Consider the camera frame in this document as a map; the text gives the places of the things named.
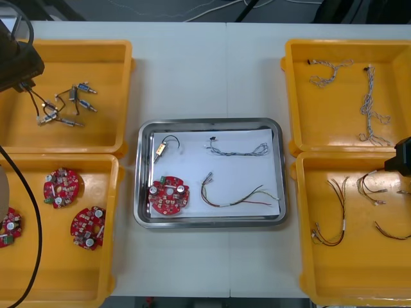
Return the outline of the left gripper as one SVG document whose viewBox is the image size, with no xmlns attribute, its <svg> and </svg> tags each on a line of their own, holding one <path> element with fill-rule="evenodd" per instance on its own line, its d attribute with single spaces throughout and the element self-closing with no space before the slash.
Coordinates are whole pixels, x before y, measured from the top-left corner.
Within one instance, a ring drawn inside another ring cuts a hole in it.
<svg viewBox="0 0 411 308">
<path fill-rule="evenodd" d="M 35 86 L 33 79 L 44 72 L 44 62 L 28 43 L 1 46 L 1 92 L 15 89 L 26 92 Z"/>
</svg>

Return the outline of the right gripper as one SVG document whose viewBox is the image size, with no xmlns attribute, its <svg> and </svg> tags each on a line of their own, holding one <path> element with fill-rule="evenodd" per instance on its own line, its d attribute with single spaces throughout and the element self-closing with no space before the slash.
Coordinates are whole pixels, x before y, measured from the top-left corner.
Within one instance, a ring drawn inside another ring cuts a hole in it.
<svg viewBox="0 0 411 308">
<path fill-rule="evenodd" d="M 384 162 L 387 172 L 398 171 L 402 176 L 410 176 L 411 137 L 399 141 L 396 146 L 396 156 Z"/>
</svg>

